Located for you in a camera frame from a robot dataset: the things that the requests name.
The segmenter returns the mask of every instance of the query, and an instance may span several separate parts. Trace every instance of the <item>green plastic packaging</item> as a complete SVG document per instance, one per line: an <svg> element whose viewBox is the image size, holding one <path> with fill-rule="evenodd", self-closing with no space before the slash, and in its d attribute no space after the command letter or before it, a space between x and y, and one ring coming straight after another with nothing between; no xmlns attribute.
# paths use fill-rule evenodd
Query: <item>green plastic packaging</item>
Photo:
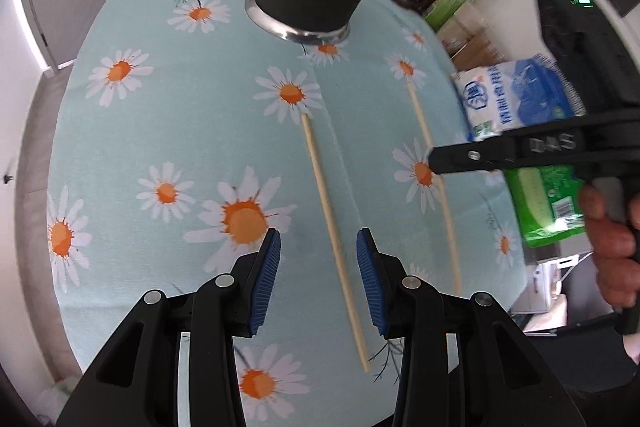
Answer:
<svg viewBox="0 0 640 427"><path fill-rule="evenodd" d="M584 231L577 194L582 181L566 165L505 172L520 233L531 248L544 247Z"/></svg>

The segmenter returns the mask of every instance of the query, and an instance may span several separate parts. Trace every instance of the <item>finger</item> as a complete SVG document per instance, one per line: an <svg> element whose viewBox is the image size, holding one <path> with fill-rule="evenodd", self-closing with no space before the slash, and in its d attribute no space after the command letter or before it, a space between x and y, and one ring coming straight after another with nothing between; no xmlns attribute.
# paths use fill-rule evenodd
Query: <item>finger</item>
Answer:
<svg viewBox="0 0 640 427"><path fill-rule="evenodd" d="M629 222L636 230L640 230L640 194L633 198L629 204Z"/></svg>
<svg viewBox="0 0 640 427"><path fill-rule="evenodd" d="M633 308L636 305L636 294L614 290L608 286L598 285L602 298L615 307Z"/></svg>
<svg viewBox="0 0 640 427"><path fill-rule="evenodd" d="M609 219L584 220L587 236L597 256L620 258L631 257L636 251L636 240L625 225Z"/></svg>
<svg viewBox="0 0 640 427"><path fill-rule="evenodd" d="M598 268L598 283L619 291L640 291L640 264L631 259L594 257Z"/></svg>
<svg viewBox="0 0 640 427"><path fill-rule="evenodd" d="M586 217L604 219L607 216L607 202L593 185L584 185L578 193L578 206Z"/></svg>

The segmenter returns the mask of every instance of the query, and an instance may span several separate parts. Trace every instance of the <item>white flower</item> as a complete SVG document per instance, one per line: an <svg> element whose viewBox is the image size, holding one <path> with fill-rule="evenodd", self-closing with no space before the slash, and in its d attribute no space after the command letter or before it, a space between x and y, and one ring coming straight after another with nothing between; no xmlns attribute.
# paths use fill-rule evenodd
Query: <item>white flower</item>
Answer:
<svg viewBox="0 0 640 427"><path fill-rule="evenodd" d="M168 223L171 214L176 219L182 219L182 213L187 214L191 209L187 203L195 203L195 200L185 194L185 190L193 187L193 182L180 182L182 171L174 172L174 164L165 162L162 164L162 174L151 165L149 175L151 181L140 178L138 183L143 187L150 188L151 192L140 192L136 196L139 200L145 200L140 207L141 210L151 208L151 215L154 219L162 213L162 220Z"/></svg>
<svg viewBox="0 0 640 427"><path fill-rule="evenodd" d="M277 344L267 346L256 364L249 347L236 351L242 409L249 420L266 421L269 417L267 405L279 418L287 418L295 409L282 395L310 391L308 385L300 383L306 375L296 373L301 363L294 362L293 355L284 355L276 362L277 352Z"/></svg>
<svg viewBox="0 0 640 427"><path fill-rule="evenodd" d="M517 235L510 227L498 227L495 231L495 248L498 255L495 262L502 269L513 266L513 253L517 248Z"/></svg>
<svg viewBox="0 0 640 427"><path fill-rule="evenodd" d="M81 253L79 248L87 247L91 243L92 235L81 232L89 222L86 216L78 217L78 213L84 206L83 200L74 203L69 211L66 211L69 190L66 185L60 194L60 204L56 209L51 195L47 196L47 242L49 243L49 259L53 273L53 286L62 286L62 291L67 292L66 274L75 286L80 285L76 263L84 269L89 268L89 261Z"/></svg>
<svg viewBox="0 0 640 427"><path fill-rule="evenodd" d="M419 32L412 32L406 28L402 29L404 33L404 40L410 42L415 46L417 50L424 50L427 47L427 41L424 36Z"/></svg>
<svg viewBox="0 0 640 427"><path fill-rule="evenodd" d="M184 234L188 243L214 243L225 240L222 247L206 262L207 272L231 270L236 259L245 253L257 251L269 227L280 233L289 230L289 214L296 204L267 210L271 199L280 187L280 178L269 178L260 187L255 171L247 167L239 188L227 182L218 184L223 203L204 201L205 212L198 216L211 228L192 230Z"/></svg>
<svg viewBox="0 0 640 427"><path fill-rule="evenodd" d="M414 200L418 188L420 188L420 209L424 214L427 209L427 201L429 206L435 209L435 200L440 200L440 191L433 183L436 175L431 171L428 164L429 151L424 154L420 149L418 140L414 138L414 150L404 146L406 152L394 149L392 155L394 160L406 167L407 171L396 171L394 178L397 182L412 182L409 192L406 194L406 202L410 203Z"/></svg>
<svg viewBox="0 0 640 427"><path fill-rule="evenodd" d="M323 66L327 63L333 64L334 60L338 62L341 58L349 60L349 55L342 50L346 44L347 41L341 42L340 44L320 44L319 46L309 46L308 49L305 48L306 54L298 58L309 58L316 64L322 64Z"/></svg>
<svg viewBox="0 0 640 427"><path fill-rule="evenodd" d="M203 33L212 32L215 29L212 21L223 23L229 22L229 8L226 4L220 4L220 1L213 1L207 4L206 0L202 0L202 4L197 1L191 1L183 4L174 10L177 17L169 19L169 24L177 24L175 29L193 33L196 28L200 27Z"/></svg>
<svg viewBox="0 0 640 427"><path fill-rule="evenodd" d="M426 270L423 270L422 268L415 266L414 263L411 263L409 265L409 273L407 275L414 275L418 279L422 279L425 282L429 282Z"/></svg>
<svg viewBox="0 0 640 427"><path fill-rule="evenodd" d="M93 82L87 86L86 97L91 98L98 91L104 90L98 104L109 107L113 100L113 93L117 90L119 99L124 100L127 89L135 91L142 87L139 76L146 76L153 72L154 68L151 66L140 66L148 57L149 54L143 54L142 50L130 49L124 53L120 50L116 51L113 60L103 57L100 60L103 67L94 68L94 73L89 75L89 80Z"/></svg>
<svg viewBox="0 0 640 427"><path fill-rule="evenodd" d="M318 100L322 100L322 95L316 92L316 90L320 89L320 86L318 84L302 84L306 79L306 71L299 73L295 80L292 80L291 71L289 70L287 70L286 77L275 66L270 66L267 71L269 71L273 80L258 76L255 81L269 90L254 94L254 100L276 99L264 110L265 116L269 116L277 110L280 123L284 122L285 118L287 118L287 113L289 113L291 120L299 124L300 112L311 116L309 107L322 109L322 104L318 102Z"/></svg>
<svg viewBox="0 0 640 427"><path fill-rule="evenodd" d="M502 171L482 171L484 174L484 183L487 187L498 187L504 185L504 175Z"/></svg>
<svg viewBox="0 0 640 427"><path fill-rule="evenodd" d="M424 71L417 70L415 64L398 53L386 58L386 63L391 67L391 72L396 80L406 78L407 82L413 82L415 87L422 87L427 76Z"/></svg>

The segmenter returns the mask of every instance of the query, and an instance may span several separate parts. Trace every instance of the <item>metal screw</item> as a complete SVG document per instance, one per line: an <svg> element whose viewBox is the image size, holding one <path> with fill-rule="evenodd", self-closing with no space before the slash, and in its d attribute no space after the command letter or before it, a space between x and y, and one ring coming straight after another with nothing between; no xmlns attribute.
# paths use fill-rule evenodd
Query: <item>metal screw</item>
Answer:
<svg viewBox="0 0 640 427"><path fill-rule="evenodd" d="M491 306L494 303L494 298L488 293L484 292L477 293L475 300L481 306Z"/></svg>
<svg viewBox="0 0 640 427"><path fill-rule="evenodd" d="M413 275L408 275L407 277L402 279L402 286L404 286L408 290L418 289L420 287L420 284L422 284L422 281L420 281L420 279L414 277Z"/></svg>
<svg viewBox="0 0 640 427"><path fill-rule="evenodd" d="M146 304L156 304L156 302L160 302L161 298L162 294L158 290L151 290L150 292L145 293Z"/></svg>
<svg viewBox="0 0 640 427"><path fill-rule="evenodd" d="M216 277L216 286L218 286L219 288L227 288L229 286L231 286L236 280L234 279L234 276L232 276L230 273L223 273L222 275L218 275L218 277Z"/></svg>

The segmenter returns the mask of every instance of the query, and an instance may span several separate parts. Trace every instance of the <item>light blue tablecloth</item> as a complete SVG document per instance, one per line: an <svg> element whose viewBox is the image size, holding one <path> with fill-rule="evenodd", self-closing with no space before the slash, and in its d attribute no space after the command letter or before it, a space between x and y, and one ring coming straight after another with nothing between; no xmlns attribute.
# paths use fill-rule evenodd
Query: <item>light blue tablecloth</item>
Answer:
<svg viewBox="0 0 640 427"><path fill-rule="evenodd" d="M270 36L243 3L108 0L95 20L50 168L49 248L66 332L86 367L145 291L195 291L276 227L283 262L266 323L237 343L248 423L370 426L393 410L399 355L383 349L362 370L300 114L312 116L373 356L384 342L355 262L358 229L454 291L442 195L407 84L434 142L462 141L454 69L427 25L390 0L363 0L336 47ZM486 290L510 306L525 273L504 182L475 172L445 183L462 293Z"/></svg>

